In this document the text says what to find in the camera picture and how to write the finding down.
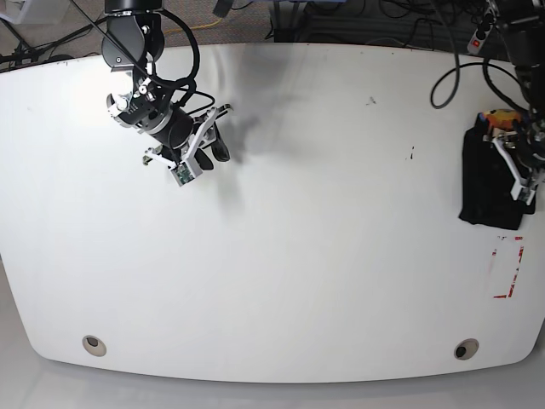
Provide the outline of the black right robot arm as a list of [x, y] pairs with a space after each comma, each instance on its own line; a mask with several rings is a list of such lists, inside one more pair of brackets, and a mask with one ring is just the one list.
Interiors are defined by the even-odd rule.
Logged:
[[[105, 15], [101, 54], [113, 79], [106, 98], [108, 112], [124, 128], [158, 142], [157, 147], [146, 150], [143, 164], [164, 164], [183, 186], [213, 170], [215, 162], [229, 161], [231, 155], [216, 121], [231, 106], [216, 107], [211, 99], [194, 111], [184, 109], [199, 93], [200, 51], [192, 29], [160, 1], [107, 1]], [[185, 77], [168, 80], [157, 73], [165, 47], [163, 18], [176, 23], [189, 40], [192, 66]]]

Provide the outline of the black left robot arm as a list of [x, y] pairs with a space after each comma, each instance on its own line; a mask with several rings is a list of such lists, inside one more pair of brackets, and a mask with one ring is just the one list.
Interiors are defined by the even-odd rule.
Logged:
[[513, 126], [516, 157], [509, 156], [503, 139], [493, 145], [513, 174], [512, 198], [530, 205], [544, 181], [544, 2], [489, 1], [488, 5], [529, 105], [518, 109], [523, 122]]

